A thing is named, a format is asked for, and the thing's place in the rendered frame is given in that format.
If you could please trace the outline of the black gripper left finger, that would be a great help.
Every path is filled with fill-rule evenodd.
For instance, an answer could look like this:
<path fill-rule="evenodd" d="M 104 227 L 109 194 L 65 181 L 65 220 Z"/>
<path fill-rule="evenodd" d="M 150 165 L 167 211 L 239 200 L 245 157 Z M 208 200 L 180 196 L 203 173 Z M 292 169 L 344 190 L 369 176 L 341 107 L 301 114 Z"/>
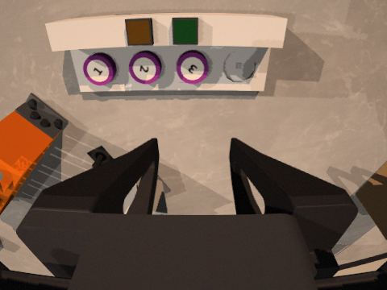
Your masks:
<path fill-rule="evenodd" d="M 31 208 L 124 214 L 125 197 L 141 177 L 126 214 L 152 214 L 159 158 L 157 138 L 152 138 L 125 155 L 42 190 Z"/>

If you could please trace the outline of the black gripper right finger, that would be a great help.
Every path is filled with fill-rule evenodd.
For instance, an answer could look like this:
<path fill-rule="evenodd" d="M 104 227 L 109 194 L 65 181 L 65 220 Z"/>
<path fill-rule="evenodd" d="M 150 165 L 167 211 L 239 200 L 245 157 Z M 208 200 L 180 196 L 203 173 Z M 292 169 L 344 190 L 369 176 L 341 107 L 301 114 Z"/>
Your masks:
<path fill-rule="evenodd" d="M 264 199 L 264 214 L 286 213 L 297 219 L 309 251 L 331 250 L 358 214 L 345 189 L 237 138 L 231 138 L 229 160 L 236 214 L 262 214 L 249 179 Z"/>

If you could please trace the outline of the brown cardboard box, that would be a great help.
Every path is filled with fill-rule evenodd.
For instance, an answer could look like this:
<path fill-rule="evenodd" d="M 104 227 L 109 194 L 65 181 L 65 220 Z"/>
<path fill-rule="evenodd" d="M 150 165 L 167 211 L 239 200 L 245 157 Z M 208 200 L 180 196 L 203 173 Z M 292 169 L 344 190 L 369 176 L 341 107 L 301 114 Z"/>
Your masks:
<path fill-rule="evenodd" d="M 387 161 L 355 195 L 387 240 Z"/>

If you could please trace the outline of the beige key housing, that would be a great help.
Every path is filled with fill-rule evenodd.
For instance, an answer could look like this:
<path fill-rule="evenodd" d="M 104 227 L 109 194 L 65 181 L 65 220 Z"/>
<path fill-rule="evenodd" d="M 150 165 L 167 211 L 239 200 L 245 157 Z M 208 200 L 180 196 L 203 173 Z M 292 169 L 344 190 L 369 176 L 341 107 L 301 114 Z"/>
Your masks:
<path fill-rule="evenodd" d="M 95 161 L 92 164 L 93 167 L 97 167 L 98 165 L 101 165 L 101 164 L 104 164 L 105 162 L 113 160 L 113 157 L 105 150 L 103 146 L 97 147 L 92 151 L 88 152 L 87 154 Z M 140 179 L 132 188 L 132 190 L 128 193 L 128 195 L 124 200 L 124 203 L 123 203 L 124 214 L 127 213 L 131 203 L 134 200 L 137 188 L 139 186 Z M 159 214 L 159 215 L 168 214 L 168 209 L 167 209 L 166 200 L 164 196 L 164 194 L 168 192 L 171 192 L 171 189 L 166 185 L 166 183 L 159 176 L 157 176 L 156 195 L 155 195 L 152 214 Z"/>

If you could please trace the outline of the black table edge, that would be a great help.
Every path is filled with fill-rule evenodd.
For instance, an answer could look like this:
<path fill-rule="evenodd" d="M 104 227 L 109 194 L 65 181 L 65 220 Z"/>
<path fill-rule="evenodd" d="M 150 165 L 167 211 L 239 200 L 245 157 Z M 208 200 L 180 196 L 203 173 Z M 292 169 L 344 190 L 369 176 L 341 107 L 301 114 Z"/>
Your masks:
<path fill-rule="evenodd" d="M 366 263 L 371 263 L 371 262 L 374 262 L 374 261 L 377 261 L 377 260 L 381 260 L 381 259 L 385 259 L 385 258 L 387 258 L 387 253 L 384 253 L 384 254 L 381 254 L 381 255 L 376 255 L 376 256 L 373 256 L 373 257 L 366 258 L 366 259 L 357 260 L 357 261 L 354 261 L 354 262 L 351 262 L 351 263 L 341 264 L 341 265 L 339 265 L 339 268 L 340 268 L 339 270 L 347 269 L 347 268 L 350 268 L 350 267 L 360 266 L 360 265 L 363 265 L 363 264 L 366 264 Z"/>

